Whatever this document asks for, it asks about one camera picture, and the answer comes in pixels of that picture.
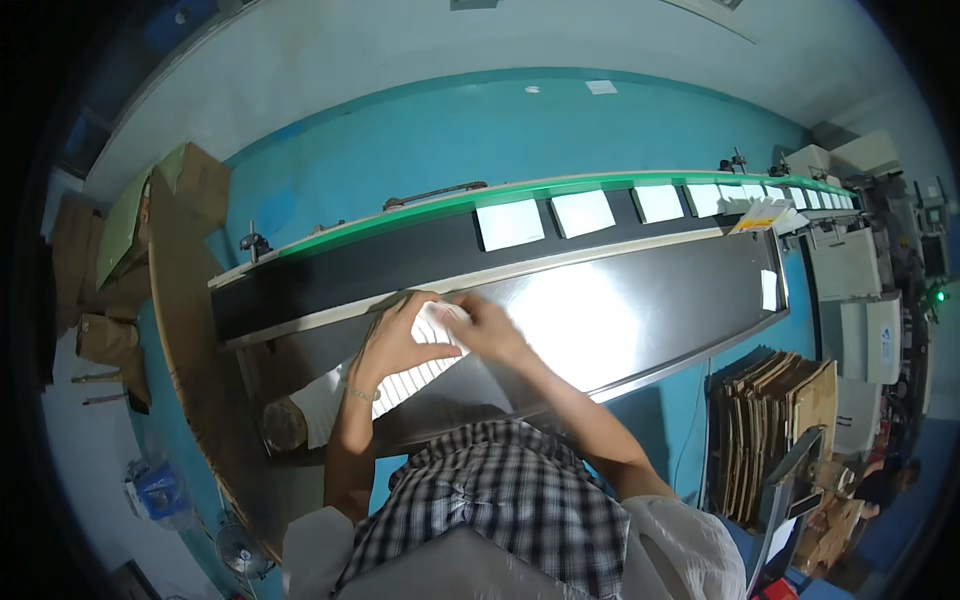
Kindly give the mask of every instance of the plaid shirt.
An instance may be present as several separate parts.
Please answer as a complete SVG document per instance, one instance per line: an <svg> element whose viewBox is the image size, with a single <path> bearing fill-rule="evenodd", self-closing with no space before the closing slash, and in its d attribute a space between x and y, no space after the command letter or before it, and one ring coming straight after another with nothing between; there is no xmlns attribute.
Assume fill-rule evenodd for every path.
<svg viewBox="0 0 960 600"><path fill-rule="evenodd" d="M390 478L383 508L357 523L334 591L444 532L467 526L584 594L619 594L630 516L558 437L521 420L465 425Z"/></svg>

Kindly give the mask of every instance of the person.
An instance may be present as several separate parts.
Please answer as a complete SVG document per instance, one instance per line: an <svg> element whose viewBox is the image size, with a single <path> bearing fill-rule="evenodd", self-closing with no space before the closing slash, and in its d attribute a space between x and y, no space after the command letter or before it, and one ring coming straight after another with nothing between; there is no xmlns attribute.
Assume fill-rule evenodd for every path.
<svg viewBox="0 0 960 600"><path fill-rule="evenodd" d="M385 504L368 515L377 386L460 354L411 336L423 304L439 299L417 292L385 310L350 365L327 445L325 506L290 523L283 541L287 598L745 597L744 564L720 520L680 502L630 432L474 295L454 300L471 319L445 325L525 378L570 439L522 420L460 427L394 472Z"/></svg>
<svg viewBox="0 0 960 600"><path fill-rule="evenodd" d="M920 459L906 465L899 455L870 464L863 471L863 479L853 491L853 498L866 504L860 518L869 519L885 511L903 490L920 478Z"/></svg>

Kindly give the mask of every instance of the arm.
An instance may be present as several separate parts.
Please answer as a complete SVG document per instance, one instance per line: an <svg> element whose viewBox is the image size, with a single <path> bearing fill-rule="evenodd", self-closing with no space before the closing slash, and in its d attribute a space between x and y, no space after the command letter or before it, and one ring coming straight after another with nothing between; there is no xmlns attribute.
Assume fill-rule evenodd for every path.
<svg viewBox="0 0 960 600"><path fill-rule="evenodd" d="M436 294L417 292L385 310L347 370L349 387L326 445L324 504L354 523L365 518L370 508L374 463L371 401L376 388L388 375L430 360L460 356L456 346L417 344L410 333L423 304L439 299Z"/></svg>
<svg viewBox="0 0 960 600"><path fill-rule="evenodd" d="M602 405L552 372L527 346L499 306L473 295L455 302L470 313L472 323L448 321L447 327L481 357L514 368L543 395L620 500L637 495L677 498L657 476L627 428Z"/></svg>
<svg viewBox="0 0 960 600"><path fill-rule="evenodd" d="M883 470L883 461L876 461L875 463L870 463L867 468L863 470L863 478L866 479L879 470Z"/></svg>

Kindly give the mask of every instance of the green conveyor rail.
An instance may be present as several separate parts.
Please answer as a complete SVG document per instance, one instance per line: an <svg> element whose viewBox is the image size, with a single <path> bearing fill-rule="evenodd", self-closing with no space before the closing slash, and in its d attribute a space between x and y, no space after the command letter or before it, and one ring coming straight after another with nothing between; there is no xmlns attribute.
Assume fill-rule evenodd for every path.
<svg viewBox="0 0 960 600"><path fill-rule="evenodd" d="M521 183L506 183L495 187L486 187L462 192L436 200L425 200L401 208L385 211L368 219L354 221L346 225L322 232L312 237L281 248L279 257L308 252L324 252L373 237L394 229L410 227L426 221L434 221L455 214L471 212L484 206L508 204L522 200L548 200L567 194L580 194L594 190L616 191L644 185L695 185L704 183L718 184L760 184L779 187L801 187L830 194L853 196L845 189L827 185L821 181L803 177L789 176L773 178L764 175L743 175L721 171L637 171L626 173L598 173L551 180L534 180Z"/></svg>

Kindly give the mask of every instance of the stainless steel table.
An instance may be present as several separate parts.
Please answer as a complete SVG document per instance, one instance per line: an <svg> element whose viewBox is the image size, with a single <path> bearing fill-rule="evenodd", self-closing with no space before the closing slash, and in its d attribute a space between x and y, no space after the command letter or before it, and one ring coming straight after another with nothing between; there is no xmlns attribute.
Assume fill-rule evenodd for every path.
<svg viewBox="0 0 960 600"><path fill-rule="evenodd" d="M761 270L779 276L776 312L761 307ZM788 314L782 281L777 240L767 232L615 253L470 289L504 306L560 376L606 401L782 319ZM252 396L263 403L290 394L348 360L373 317L242 348ZM540 399L508 370L468 357L376 421L378 453L400 453L465 422L541 410Z"/></svg>

